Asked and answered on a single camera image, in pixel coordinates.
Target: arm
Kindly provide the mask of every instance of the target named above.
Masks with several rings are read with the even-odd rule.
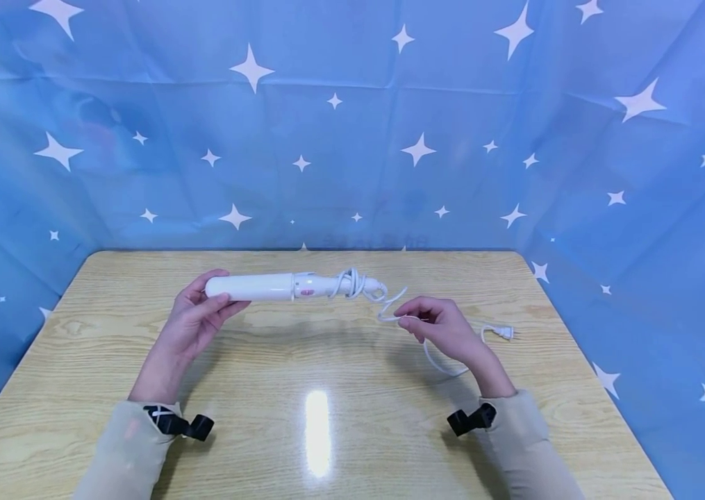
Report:
[[[150,499],[175,437],[163,435],[144,406],[164,406],[182,417],[177,395],[185,372],[227,318],[249,305],[226,294],[205,296],[207,280],[227,274],[214,269],[178,294],[129,397],[115,406],[74,500]]]
[[[549,441],[547,423],[526,390],[516,390],[489,349],[470,369],[480,404],[497,412],[485,434],[485,453],[500,471],[512,499],[582,499],[577,481]]]
[[[474,334],[458,306],[448,299],[417,297],[394,314],[419,342],[430,340],[472,370],[480,404],[494,406],[485,453],[505,480],[512,499],[582,499],[577,482],[549,441],[547,423],[532,396],[516,390],[494,351]]]
[[[150,498],[174,436],[163,435],[143,407],[165,405],[182,417],[175,399],[184,373],[184,365],[150,353],[130,397],[115,406],[74,500]]]

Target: sleeve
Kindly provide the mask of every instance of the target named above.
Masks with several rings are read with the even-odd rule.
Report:
[[[496,416],[485,452],[505,480],[511,499],[583,499],[577,481],[549,441],[549,430],[526,390],[510,398],[480,398]]]
[[[149,500],[174,436],[163,435],[144,410],[156,402],[122,401],[97,442],[74,500]],[[182,417],[180,405],[165,405]]]

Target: person's right hand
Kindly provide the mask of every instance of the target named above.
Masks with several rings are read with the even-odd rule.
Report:
[[[401,305],[394,316],[406,316],[399,318],[399,325],[417,341],[424,344],[425,339],[429,340],[439,351],[468,367],[489,352],[451,299],[417,297]]]

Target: hand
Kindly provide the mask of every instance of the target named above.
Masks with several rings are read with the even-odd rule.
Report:
[[[210,298],[205,295],[209,279],[229,275],[224,269],[214,269],[180,291],[153,351],[189,364],[205,351],[224,322],[250,305],[248,301],[230,301],[227,294]]]
[[[399,318],[399,325],[417,341],[424,344],[429,340],[448,357],[467,365],[483,398],[510,398],[516,394],[498,357],[475,335],[454,301],[417,297],[401,305],[394,316],[404,316]]]
[[[250,305],[248,301],[230,301],[227,294],[211,298],[205,295],[207,280],[229,274],[224,269],[211,270],[180,291],[127,399],[162,404],[177,401],[180,383],[190,364],[210,345],[229,317]]]
[[[394,316],[414,316],[401,317],[399,325],[420,343],[429,340],[439,351],[467,367],[489,351],[450,299],[417,297],[401,305]]]

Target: white curling iron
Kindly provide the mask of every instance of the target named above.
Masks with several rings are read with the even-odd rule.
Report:
[[[351,268],[337,276],[316,273],[241,274],[216,276],[205,285],[205,295],[229,294],[234,301],[294,301],[315,297],[334,298],[343,294],[354,299],[359,294],[370,301],[385,301],[388,288],[378,280],[358,274]]]

